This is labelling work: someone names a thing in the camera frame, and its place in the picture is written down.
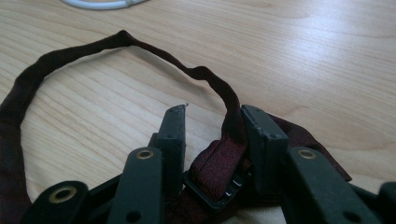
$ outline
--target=light wooden surface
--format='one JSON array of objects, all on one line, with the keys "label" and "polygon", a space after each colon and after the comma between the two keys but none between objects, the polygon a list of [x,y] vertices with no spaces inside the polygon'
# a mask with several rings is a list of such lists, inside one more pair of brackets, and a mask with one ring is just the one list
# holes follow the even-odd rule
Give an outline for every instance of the light wooden surface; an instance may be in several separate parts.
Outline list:
[{"label": "light wooden surface", "polygon": [[[186,65],[209,67],[242,104],[304,126],[354,184],[377,192],[396,180],[395,22],[391,0],[149,0],[117,11],[1,0],[0,100],[42,54],[125,29]],[[56,71],[22,124],[31,198],[64,180],[92,188],[117,175],[165,110],[186,103],[188,168],[219,138],[225,112],[204,82],[136,48]],[[258,208],[228,223],[242,221],[285,222],[279,208]]]}]

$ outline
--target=wooden table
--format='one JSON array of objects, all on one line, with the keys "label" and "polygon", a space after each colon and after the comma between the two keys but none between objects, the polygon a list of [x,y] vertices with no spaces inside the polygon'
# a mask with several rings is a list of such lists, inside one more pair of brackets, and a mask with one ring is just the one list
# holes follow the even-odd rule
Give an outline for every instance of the wooden table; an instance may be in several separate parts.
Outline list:
[{"label": "wooden table", "polygon": [[[149,0],[115,11],[61,1],[0,1],[0,99],[39,56],[125,29],[205,65],[242,104],[304,126],[353,177],[377,192],[396,180],[396,3],[391,0]],[[189,104],[186,168],[220,135],[225,108],[204,82],[137,48],[84,58],[40,88],[22,124],[28,191],[121,172],[165,110]],[[284,223],[279,208],[227,223]]]}]

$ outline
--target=dark red strap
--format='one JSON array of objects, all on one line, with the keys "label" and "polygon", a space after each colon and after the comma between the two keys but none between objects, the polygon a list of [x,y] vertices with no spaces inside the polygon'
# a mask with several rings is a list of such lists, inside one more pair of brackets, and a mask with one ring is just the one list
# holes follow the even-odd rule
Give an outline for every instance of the dark red strap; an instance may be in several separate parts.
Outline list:
[{"label": "dark red strap", "polygon": [[[138,46],[173,64],[188,76],[206,80],[210,87],[223,99],[227,113],[221,128],[220,140],[214,141],[192,163],[191,180],[209,198],[216,201],[225,192],[233,173],[247,148],[247,137],[241,117],[240,104],[233,89],[208,68],[188,68],[168,52],[140,42],[125,31],[103,40],[43,55],[25,69],[16,79],[5,101],[0,105],[0,223],[18,223],[29,207],[26,191],[23,155],[21,148],[21,123],[27,107],[35,96],[44,78],[54,70],[81,57],[98,53],[104,49]],[[274,118],[298,146],[319,147],[332,160],[333,165],[344,176],[348,176],[327,150],[309,132],[283,119]],[[222,213],[210,213],[188,190],[173,200],[167,207],[167,218],[171,223],[217,222],[236,211],[231,203]]]}]

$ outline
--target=metal grommet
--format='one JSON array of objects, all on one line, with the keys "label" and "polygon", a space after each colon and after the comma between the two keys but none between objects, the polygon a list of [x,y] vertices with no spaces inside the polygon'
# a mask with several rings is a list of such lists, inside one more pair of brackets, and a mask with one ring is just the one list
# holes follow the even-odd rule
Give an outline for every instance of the metal grommet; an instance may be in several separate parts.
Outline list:
[{"label": "metal grommet", "polygon": [[317,157],[317,155],[315,153],[313,153],[312,151],[307,150],[307,149],[299,150],[298,154],[307,160],[314,160]]},{"label": "metal grommet", "polygon": [[154,155],[154,152],[148,149],[141,150],[137,153],[136,157],[140,160],[149,159]]},{"label": "metal grommet", "polygon": [[73,198],[77,193],[77,189],[73,186],[63,186],[56,189],[49,196],[50,203],[64,203]]}]

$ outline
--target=strap buckle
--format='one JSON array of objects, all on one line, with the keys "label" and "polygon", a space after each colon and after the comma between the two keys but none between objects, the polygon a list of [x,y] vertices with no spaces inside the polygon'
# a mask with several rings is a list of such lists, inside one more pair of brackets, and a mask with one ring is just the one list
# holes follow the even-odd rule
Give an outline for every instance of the strap buckle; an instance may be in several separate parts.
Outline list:
[{"label": "strap buckle", "polygon": [[225,206],[227,206],[230,201],[235,197],[235,195],[238,193],[242,187],[245,186],[245,184],[249,181],[249,179],[252,177],[252,173],[250,171],[245,172],[244,174],[242,172],[235,172],[233,175],[233,179],[230,182],[229,186],[227,187],[226,191],[224,192],[224,195],[221,197],[221,199],[217,202],[213,201],[210,199],[208,196],[206,196],[189,178],[189,171],[184,172],[183,174],[183,183],[184,185],[191,189],[198,198],[206,203],[208,207],[213,211],[213,212],[219,212],[221,209],[223,209]]}]

